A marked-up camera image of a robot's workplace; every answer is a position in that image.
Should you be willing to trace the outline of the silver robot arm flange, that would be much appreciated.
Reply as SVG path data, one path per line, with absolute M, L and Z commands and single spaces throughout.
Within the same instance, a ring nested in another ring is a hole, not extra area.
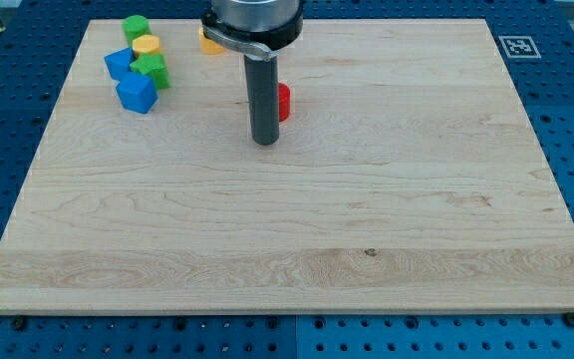
M 301 34 L 303 10 L 301 0 L 211 0 L 200 21 L 207 39 L 269 62 Z

